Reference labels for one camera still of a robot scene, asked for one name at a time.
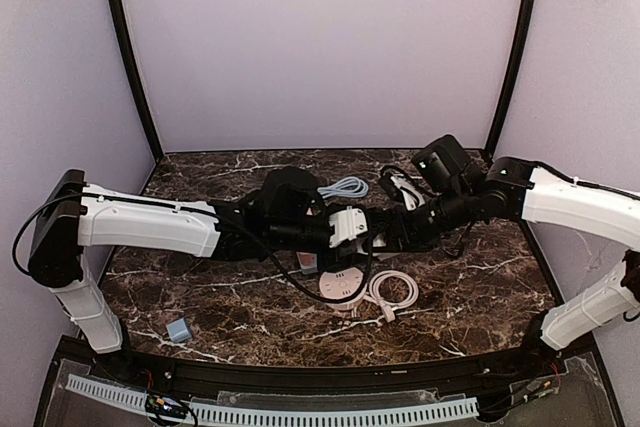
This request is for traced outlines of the small pink plug adapter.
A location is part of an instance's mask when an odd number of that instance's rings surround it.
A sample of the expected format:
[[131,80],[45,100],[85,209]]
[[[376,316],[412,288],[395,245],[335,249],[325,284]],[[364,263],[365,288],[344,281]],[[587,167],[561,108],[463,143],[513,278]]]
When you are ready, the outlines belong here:
[[313,253],[297,252],[296,257],[301,268],[317,268],[317,255]]

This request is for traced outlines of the small blue plug adapter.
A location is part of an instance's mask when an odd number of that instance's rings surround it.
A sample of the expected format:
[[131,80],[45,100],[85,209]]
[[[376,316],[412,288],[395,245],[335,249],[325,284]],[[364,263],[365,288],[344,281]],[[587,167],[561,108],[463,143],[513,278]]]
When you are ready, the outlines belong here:
[[184,343],[193,338],[185,318],[168,323],[166,331],[172,343]]

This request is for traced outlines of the round pink socket hub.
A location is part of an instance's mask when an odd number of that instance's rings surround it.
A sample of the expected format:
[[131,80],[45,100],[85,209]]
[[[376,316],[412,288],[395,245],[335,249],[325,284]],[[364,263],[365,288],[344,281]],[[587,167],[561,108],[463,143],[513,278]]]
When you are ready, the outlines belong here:
[[[355,293],[361,286],[363,272],[351,267],[340,272],[324,272],[319,279],[320,295],[333,300],[343,299]],[[329,307],[339,314],[347,314],[357,309],[364,300],[366,290],[363,289],[357,297],[349,302],[329,304]]]

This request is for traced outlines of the white cube socket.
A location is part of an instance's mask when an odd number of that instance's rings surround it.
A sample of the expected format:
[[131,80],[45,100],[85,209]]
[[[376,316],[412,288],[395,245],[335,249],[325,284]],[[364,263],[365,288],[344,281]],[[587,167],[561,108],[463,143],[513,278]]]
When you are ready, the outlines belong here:
[[384,251],[387,247],[386,238],[383,234],[376,235],[372,241],[367,236],[358,237],[352,242],[354,252],[366,255],[369,252],[369,246],[372,246],[374,251]]

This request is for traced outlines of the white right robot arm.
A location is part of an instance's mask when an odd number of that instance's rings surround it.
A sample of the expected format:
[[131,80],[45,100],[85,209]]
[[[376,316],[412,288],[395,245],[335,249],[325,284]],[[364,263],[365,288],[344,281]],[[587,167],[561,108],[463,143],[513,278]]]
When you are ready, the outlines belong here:
[[420,150],[412,163],[433,194],[417,206],[382,213],[384,253],[428,249],[446,232],[492,219],[557,225],[625,246],[623,259],[599,281],[532,319],[525,349],[560,351],[639,308],[638,194],[515,157],[499,158],[483,170],[450,134]]

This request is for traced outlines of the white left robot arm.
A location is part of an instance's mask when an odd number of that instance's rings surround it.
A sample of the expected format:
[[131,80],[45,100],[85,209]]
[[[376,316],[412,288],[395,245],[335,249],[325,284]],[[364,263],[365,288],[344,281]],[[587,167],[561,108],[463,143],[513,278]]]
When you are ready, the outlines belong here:
[[85,248],[236,261],[279,250],[324,252],[336,233],[314,177],[297,168],[272,172],[261,189],[237,201],[192,202],[111,191],[71,169],[24,225],[34,229],[29,258],[22,264],[13,249],[15,267],[56,296],[98,355],[121,351],[125,329],[85,265]]

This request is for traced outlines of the black front frame rail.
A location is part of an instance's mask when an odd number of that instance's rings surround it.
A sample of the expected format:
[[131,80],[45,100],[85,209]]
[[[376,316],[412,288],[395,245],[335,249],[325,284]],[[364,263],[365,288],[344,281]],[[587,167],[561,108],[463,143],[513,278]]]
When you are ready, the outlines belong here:
[[152,373],[153,388],[182,397],[214,398],[221,391],[262,394],[333,395],[435,389],[440,394],[471,396],[502,392],[537,374],[550,375],[548,364],[516,365],[519,349],[466,358],[377,367],[292,368],[225,365],[142,352],[133,359]]

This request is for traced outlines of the black right frame post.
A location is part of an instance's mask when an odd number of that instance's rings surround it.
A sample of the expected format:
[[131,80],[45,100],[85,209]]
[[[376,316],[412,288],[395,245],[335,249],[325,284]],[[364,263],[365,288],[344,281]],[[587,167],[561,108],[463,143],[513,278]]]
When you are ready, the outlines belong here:
[[496,155],[509,108],[515,91],[522,58],[528,38],[529,27],[533,15],[535,0],[520,0],[513,40],[505,68],[504,78],[498,101],[489,128],[483,153],[487,160]]

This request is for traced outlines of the black frame post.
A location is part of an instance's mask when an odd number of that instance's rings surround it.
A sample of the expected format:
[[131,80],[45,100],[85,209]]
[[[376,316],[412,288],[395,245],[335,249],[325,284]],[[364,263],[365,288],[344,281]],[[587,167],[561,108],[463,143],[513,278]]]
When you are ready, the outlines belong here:
[[146,143],[155,163],[164,158],[157,128],[144,91],[142,78],[136,61],[129,32],[123,0],[108,0],[112,24],[116,35],[120,57],[125,70],[129,89],[133,98],[138,120],[140,121]]
[[483,153],[487,160],[496,155],[509,108],[515,91],[522,58],[528,38],[529,27],[533,15],[535,0],[520,0],[513,40],[505,68],[504,78],[498,101],[489,128]]

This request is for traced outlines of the black left frame post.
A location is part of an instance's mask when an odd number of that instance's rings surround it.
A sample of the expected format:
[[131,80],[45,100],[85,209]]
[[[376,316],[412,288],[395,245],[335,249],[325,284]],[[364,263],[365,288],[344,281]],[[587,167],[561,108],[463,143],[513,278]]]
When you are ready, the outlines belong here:
[[108,0],[112,24],[116,35],[120,57],[125,70],[129,89],[133,98],[138,120],[140,121],[146,143],[155,163],[164,158],[157,128],[144,91],[142,78],[136,61],[129,32],[123,0]]

